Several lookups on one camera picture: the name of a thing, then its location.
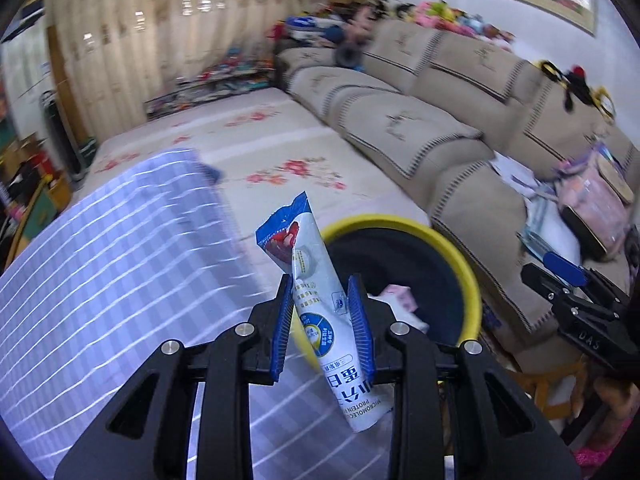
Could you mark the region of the person's right hand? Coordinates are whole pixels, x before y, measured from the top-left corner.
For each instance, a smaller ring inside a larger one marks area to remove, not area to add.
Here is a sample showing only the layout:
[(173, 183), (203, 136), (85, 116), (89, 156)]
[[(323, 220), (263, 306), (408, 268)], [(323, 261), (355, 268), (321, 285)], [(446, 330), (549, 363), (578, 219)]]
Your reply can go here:
[(637, 413), (639, 388), (636, 385), (605, 374), (600, 365), (592, 364), (586, 356), (580, 357), (579, 365), (580, 370), (570, 394), (570, 410), (574, 417), (582, 412), (593, 393), (611, 410), (616, 420), (623, 422)]

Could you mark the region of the pink patterned sleeve forearm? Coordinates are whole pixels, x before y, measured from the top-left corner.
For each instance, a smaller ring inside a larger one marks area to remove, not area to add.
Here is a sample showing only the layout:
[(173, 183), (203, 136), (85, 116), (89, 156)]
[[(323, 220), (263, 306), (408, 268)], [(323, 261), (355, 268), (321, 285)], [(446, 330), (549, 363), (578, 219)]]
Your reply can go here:
[(605, 426), (601, 426), (586, 444), (573, 452), (583, 479), (590, 479), (611, 457), (628, 427), (629, 422), (624, 422), (616, 429), (606, 429)]

